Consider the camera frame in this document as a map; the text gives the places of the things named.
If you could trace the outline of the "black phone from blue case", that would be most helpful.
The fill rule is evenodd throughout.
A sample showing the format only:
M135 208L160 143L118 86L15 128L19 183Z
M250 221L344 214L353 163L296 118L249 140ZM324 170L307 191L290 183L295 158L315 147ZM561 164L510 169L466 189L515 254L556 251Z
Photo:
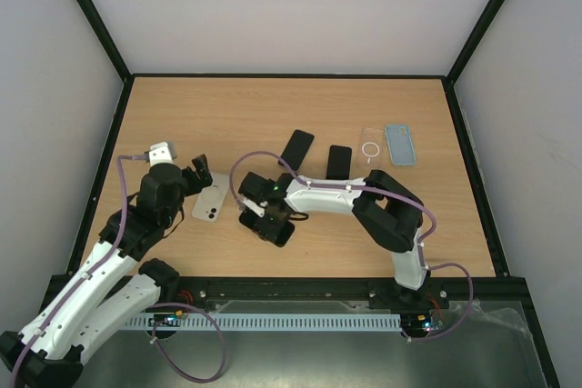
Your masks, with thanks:
M347 180L350 176L352 149L343 145L333 144L329 147L326 179Z

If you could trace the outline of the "clear phone case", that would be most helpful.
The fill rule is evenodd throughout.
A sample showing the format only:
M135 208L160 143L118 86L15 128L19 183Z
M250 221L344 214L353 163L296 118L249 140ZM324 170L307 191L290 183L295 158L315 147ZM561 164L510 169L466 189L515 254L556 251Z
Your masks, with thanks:
M358 146L358 166L366 170L379 169L382 166L383 158L383 132L376 128L364 127Z

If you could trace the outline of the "light blue phone case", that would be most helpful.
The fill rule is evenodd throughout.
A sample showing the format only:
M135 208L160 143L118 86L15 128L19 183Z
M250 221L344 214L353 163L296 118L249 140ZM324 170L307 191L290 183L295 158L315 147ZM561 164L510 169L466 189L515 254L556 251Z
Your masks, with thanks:
M410 130L406 124L388 124L385 127L390 161L396 166L413 166L416 153Z

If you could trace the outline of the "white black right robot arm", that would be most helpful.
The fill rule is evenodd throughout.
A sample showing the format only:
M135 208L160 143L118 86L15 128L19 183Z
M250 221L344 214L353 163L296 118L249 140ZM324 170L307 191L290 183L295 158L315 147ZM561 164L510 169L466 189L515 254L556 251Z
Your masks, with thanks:
M406 307L428 297L429 277L420 244L423 203L396 179L380 170L352 180L313 179L281 174L277 180L248 173L238 188L239 222L264 241L283 247L295 231L294 219L311 213L350 215L370 238L391 253L396 296Z

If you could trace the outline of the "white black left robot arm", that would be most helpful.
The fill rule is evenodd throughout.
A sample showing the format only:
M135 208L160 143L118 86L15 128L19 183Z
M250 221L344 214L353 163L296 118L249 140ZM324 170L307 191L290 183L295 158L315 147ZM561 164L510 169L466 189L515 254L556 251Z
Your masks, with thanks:
M209 187L205 155L180 168L163 149L144 154L149 170L135 194L122 194L98 242L54 299L18 332L1 335L1 359L12 387L72 387L96 352L146 309L191 305L178 295L179 273L145 260L184 215L184 200Z

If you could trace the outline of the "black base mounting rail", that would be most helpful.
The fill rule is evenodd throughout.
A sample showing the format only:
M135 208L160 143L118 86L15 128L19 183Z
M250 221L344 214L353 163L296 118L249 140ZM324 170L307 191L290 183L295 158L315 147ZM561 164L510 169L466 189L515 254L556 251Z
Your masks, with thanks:
M258 302L365 302L373 310L393 313L428 312L452 302L466 302L469 290L484 302L519 302L531 307L526 280L517 277L433 277L420 291L407 291L392 278L298 279L298 278L218 278L182 277L163 291L168 303L180 292L193 297L194 306L211 310L216 303Z

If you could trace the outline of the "black enclosure frame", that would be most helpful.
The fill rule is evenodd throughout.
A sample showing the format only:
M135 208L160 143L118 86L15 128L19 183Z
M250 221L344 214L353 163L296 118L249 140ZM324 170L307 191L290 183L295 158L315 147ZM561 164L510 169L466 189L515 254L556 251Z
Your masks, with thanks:
M138 73L443 74L486 0L92 0ZM72 252L123 87L76 0L1 0L1 326Z

